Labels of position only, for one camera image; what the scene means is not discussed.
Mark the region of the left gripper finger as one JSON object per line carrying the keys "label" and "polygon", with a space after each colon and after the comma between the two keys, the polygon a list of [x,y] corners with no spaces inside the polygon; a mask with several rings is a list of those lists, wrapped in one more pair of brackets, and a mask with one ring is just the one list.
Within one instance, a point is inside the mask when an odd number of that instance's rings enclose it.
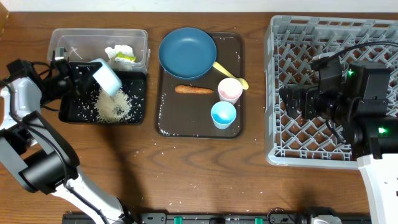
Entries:
{"label": "left gripper finger", "polygon": [[102,67],[101,62],[70,62],[71,77],[75,82],[87,82]]}
{"label": "left gripper finger", "polygon": [[75,80],[73,96],[78,100],[88,100],[91,98],[91,90],[95,86],[95,79]]}

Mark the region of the light blue bowl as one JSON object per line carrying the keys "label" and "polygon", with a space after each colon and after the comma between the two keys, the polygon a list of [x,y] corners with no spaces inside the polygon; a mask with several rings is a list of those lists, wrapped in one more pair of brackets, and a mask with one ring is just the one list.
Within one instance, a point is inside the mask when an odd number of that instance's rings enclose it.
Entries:
{"label": "light blue bowl", "polygon": [[93,74],[93,77],[109,96],[114,96],[122,87],[119,77],[102,58],[92,60],[91,63],[101,64],[99,70]]}

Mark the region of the white rice pile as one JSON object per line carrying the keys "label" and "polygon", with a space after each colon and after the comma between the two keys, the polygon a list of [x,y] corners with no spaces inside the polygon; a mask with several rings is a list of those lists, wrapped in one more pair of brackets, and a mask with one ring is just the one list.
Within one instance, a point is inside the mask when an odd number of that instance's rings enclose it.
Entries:
{"label": "white rice pile", "polygon": [[96,119],[102,123],[118,123],[132,118],[130,97],[120,89],[114,96],[109,96],[102,88],[95,102]]}

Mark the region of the yellow snack wrapper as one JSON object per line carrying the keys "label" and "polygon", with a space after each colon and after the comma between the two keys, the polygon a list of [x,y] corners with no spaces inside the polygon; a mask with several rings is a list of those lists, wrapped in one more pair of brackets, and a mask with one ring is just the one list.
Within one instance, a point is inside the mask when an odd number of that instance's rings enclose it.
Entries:
{"label": "yellow snack wrapper", "polygon": [[124,55],[122,52],[118,52],[114,58],[115,62],[128,62],[134,63],[136,60],[135,57]]}

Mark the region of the yellow plastic spoon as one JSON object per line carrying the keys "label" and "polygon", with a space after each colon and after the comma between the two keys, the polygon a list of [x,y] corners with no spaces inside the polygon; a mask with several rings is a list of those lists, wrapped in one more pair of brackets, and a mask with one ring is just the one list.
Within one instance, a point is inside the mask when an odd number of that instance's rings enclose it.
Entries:
{"label": "yellow plastic spoon", "polygon": [[242,85],[243,90],[248,90],[249,89],[249,84],[248,82],[243,79],[243,78],[238,78],[235,77],[232,73],[230,73],[229,71],[227,71],[227,69],[225,69],[221,64],[219,64],[218,62],[214,62],[213,64],[213,68],[217,69],[219,72],[221,72],[222,74],[226,75],[229,78],[234,78],[236,79],[238,82],[240,82],[240,84]]}

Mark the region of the pink plastic cup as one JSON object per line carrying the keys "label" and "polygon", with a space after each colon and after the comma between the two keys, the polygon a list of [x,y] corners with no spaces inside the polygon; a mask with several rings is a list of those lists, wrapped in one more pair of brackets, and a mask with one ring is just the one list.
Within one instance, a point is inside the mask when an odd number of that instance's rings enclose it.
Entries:
{"label": "pink plastic cup", "polygon": [[221,101],[235,104],[243,93],[242,84],[235,78],[224,78],[218,84],[218,94]]}

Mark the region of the light blue plastic cup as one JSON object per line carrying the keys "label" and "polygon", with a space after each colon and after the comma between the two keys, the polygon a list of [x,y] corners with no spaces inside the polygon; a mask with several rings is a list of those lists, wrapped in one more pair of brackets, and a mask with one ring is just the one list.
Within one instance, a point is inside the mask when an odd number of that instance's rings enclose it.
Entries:
{"label": "light blue plastic cup", "polygon": [[228,128],[236,119],[237,112],[233,104],[227,101],[219,101],[211,108],[213,124],[218,129]]}

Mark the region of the dark blue plate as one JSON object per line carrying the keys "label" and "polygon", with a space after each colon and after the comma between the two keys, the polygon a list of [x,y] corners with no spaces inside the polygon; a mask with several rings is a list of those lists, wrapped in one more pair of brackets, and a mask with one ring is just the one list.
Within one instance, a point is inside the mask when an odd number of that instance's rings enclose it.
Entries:
{"label": "dark blue plate", "polygon": [[159,62],[172,76],[193,80],[207,73],[216,61],[212,37],[203,30],[184,27],[168,33],[159,46]]}

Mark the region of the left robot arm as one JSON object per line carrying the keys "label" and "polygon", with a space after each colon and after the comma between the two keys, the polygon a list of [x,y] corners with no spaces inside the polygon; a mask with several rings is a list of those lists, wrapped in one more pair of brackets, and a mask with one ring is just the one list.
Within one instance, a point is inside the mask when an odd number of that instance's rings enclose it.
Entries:
{"label": "left robot arm", "polygon": [[17,59],[1,80],[4,118],[1,122],[1,164],[28,192],[62,198],[95,223],[135,223],[120,199],[101,190],[82,171],[74,148],[41,114],[41,109],[65,96],[83,96],[93,83],[114,94],[121,81],[101,59],[45,63]]}

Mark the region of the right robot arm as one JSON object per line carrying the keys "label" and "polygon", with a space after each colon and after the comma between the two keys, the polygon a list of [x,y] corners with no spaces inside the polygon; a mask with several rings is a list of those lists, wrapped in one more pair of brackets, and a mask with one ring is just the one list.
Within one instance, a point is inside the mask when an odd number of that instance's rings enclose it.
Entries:
{"label": "right robot arm", "polygon": [[343,130],[364,181],[373,223],[397,223],[397,118],[387,115],[391,71],[382,63],[354,61],[347,74],[339,57],[313,61],[319,82],[280,91],[287,114],[323,118]]}

